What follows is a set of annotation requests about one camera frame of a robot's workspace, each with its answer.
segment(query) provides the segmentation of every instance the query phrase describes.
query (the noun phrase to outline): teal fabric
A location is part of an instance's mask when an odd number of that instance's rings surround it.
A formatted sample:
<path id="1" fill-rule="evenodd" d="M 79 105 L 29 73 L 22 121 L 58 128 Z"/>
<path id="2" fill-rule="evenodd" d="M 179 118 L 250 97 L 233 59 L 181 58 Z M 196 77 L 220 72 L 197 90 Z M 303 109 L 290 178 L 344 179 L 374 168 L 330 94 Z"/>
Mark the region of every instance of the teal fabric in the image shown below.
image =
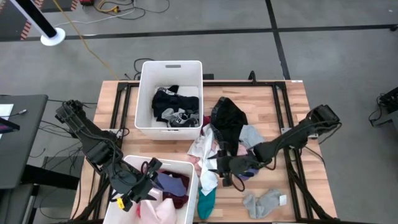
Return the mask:
<path id="1" fill-rule="evenodd" d="M 216 203 L 216 188 L 214 188 L 207 196 L 201 192 L 199 188 L 198 215 L 201 219 L 207 219 L 214 209 Z"/>

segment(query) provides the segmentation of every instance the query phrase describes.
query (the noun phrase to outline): gray concrete floor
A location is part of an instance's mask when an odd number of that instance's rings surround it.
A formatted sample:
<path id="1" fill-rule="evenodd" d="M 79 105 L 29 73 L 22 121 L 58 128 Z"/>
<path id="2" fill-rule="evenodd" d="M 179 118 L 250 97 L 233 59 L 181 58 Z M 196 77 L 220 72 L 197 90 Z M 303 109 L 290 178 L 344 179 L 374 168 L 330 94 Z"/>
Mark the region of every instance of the gray concrete floor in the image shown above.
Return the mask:
<path id="1" fill-rule="evenodd" d="M 148 14 L 136 21 L 110 19 L 79 25 L 84 34 L 118 34 L 195 29 L 270 27 L 264 1 L 170 0 L 170 11 Z M 142 4 L 154 4 L 151 1 Z M 347 26 L 398 22 L 396 1 L 272 1 L 279 27 Z M 103 15 L 91 10 L 69 12 L 73 20 L 90 21 Z M 64 22 L 59 13 L 46 17 Z M 64 27 L 69 35 L 75 35 Z M 32 30 L 31 36 L 37 35 Z M 398 207 L 397 133 L 390 125 L 372 128 L 369 114 L 375 99 L 398 85 L 398 31 L 357 30 L 295 32 L 280 34 L 292 79 L 304 80 L 311 106 L 329 104 L 343 127 L 322 146 L 331 192 L 338 216 L 343 220 L 395 223 Z M 283 78 L 272 34 L 223 34 L 178 37 L 143 37 L 88 40 L 91 49 L 115 72 L 134 73 L 137 58 L 156 60 L 200 60 L 204 73 L 216 79 L 247 78 L 255 70 L 261 79 Z M 96 101 L 103 80 L 113 77 L 93 58 L 79 40 L 67 40 L 57 47 L 40 42 L 0 43 L 0 93 L 45 93 L 51 99 Z M 59 104 L 48 103 L 44 120 L 56 122 Z M 94 110 L 87 110 L 93 117 Z M 32 155 L 53 156 L 73 144 L 39 132 Z M 68 151 L 58 156 L 67 156 Z M 31 158 L 39 166 L 43 157 Z M 51 189 L 43 189 L 38 200 Z M 46 203 L 45 214 L 68 217 L 74 192 L 58 192 Z M 39 212 L 35 223 L 55 223 Z"/>

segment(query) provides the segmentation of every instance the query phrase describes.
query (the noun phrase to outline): white plastic bin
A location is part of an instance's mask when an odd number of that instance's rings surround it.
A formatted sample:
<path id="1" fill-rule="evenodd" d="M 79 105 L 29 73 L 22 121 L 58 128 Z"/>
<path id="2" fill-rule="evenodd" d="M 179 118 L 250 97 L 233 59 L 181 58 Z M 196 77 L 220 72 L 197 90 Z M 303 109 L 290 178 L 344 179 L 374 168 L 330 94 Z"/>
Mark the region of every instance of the white plastic bin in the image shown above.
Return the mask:
<path id="1" fill-rule="evenodd" d="M 152 140 L 194 140 L 203 124 L 203 72 L 199 61 L 156 61 L 142 66 L 135 126 Z M 178 85 L 178 94 L 199 98 L 199 127 L 168 128 L 154 118 L 152 99 L 158 87 Z"/>
<path id="2" fill-rule="evenodd" d="M 136 169 L 140 169 L 141 164 L 144 161 L 149 162 L 151 158 L 141 156 L 126 156 L 124 160 L 130 165 L 134 166 Z M 167 159 L 159 160 L 163 162 L 161 169 L 183 174 L 190 178 L 189 188 L 187 189 L 187 195 L 189 196 L 189 199 L 182 208 L 176 209 L 176 224 L 193 223 L 199 183 L 193 164 L 190 162 L 171 161 Z M 130 211 L 125 212 L 118 207 L 116 202 L 111 202 L 106 211 L 104 224 L 139 224 L 138 218 L 136 217 L 137 203 L 133 202 L 133 204 L 134 205 L 131 207 Z"/>

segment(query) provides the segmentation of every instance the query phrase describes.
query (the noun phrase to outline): wooden table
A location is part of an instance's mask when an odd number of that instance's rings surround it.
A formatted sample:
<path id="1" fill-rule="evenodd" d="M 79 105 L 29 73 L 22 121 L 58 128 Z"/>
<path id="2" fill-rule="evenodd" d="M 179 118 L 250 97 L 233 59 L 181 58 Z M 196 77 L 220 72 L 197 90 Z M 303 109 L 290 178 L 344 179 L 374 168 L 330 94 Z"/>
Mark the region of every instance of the wooden table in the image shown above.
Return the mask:
<path id="1" fill-rule="evenodd" d="M 94 123 L 100 128 L 109 128 L 114 99 L 116 95 L 117 81 L 104 81 L 99 94 L 98 105 L 95 112 Z M 304 119 L 309 112 L 307 96 L 305 94 L 304 84 L 301 81 L 286 81 L 287 93 L 289 96 L 290 107 L 295 125 Z M 275 112 L 275 104 L 272 89 L 267 86 L 223 86 L 223 87 L 204 87 L 205 115 L 211 113 L 212 108 L 221 96 L 231 98 L 233 102 L 246 113 L 249 124 L 257 128 L 266 140 L 272 140 L 280 135 L 279 125 Z M 138 88 L 133 88 L 130 95 L 130 106 L 127 114 L 126 127 L 130 129 L 130 134 L 124 138 L 124 155 L 136 155 L 146 157 L 156 157 L 158 159 L 173 159 L 185 161 L 187 151 L 192 141 L 151 141 L 146 138 L 139 130 L 134 127 L 134 117 L 136 114 Z M 284 110 L 282 94 L 279 93 L 282 113 L 284 116 L 285 127 L 287 127 L 287 118 Z M 123 99 L 119 106 L 118 114 L 123 110 Z M 321 154 L 317 141 L 309 141 L 309 148 Z M 303 150 L 302 162 L 307 179 L 309 191 L 315 197 L 317 202 L 331 216 L 336 216 L 335 206 L 330 192 L 325 168 L 319 158 L 308 150 Z M 77 214 L 87 206 L 91 189 L 93 169 L 88 162 L 84 162 L 81 172 L 81 202 Z M 97 191 L 99 175 L 95 176 L 94 189 L 92 195 Z M 287 195 L 287 205 L 275 209 L 271 214 L 260 220 L 253 220 L 249 217 L 248 211 L 242 204 L 243 193 L 238 192 L 233 187 L 223 187 L 219 181 L 216 191 L 216 205 L 208 222 L 292 222 L 295 221 L 292 201 L 290 198 L 289 183 L 283 150 L 277 155 L 276 170 L 270 171 L 261 169 L 259 174 L 245 182 L 246 191 L 253 192 L 257 197 L 266 193 L 269 189 L 279 189 Z M 302 194 L 297 188 L 298 199 L 300 202 L 302 217 L 305 215 Z M 103 203 L 101 204 L 100 217 L 105 216 L 106 212 L 106 192 Z M 76 194 L 72 214 L 76 209 L 78 193 Z"/>

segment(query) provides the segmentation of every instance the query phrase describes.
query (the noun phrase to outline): gray sock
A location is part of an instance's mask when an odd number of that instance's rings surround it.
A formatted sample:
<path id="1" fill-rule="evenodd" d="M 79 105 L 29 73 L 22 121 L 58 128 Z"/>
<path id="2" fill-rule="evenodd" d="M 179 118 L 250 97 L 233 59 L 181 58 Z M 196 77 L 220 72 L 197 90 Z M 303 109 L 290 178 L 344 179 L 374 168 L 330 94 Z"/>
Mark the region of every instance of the gray sock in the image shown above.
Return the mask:
<path id="1" fill-rule="evenodd" d="M 243 199 L 243 205 L 249 210 L 250 218 L 264 218 L 276 207 L 279 206 L 279 197 L 281 193 L 279 190 L 270 189 L 266 194 L 261 196 L 256 202 L 256 198 L 252 193 L 249 193 Z"/>
<path id="2" fill-rule="evenodd" d="M 239 135 L 239 140 L 243 143 L 244 147 L 250 148 L 265 142 L 266 140 L 259 134 L 257 129 L 251 125 L 244 125 Z"/>

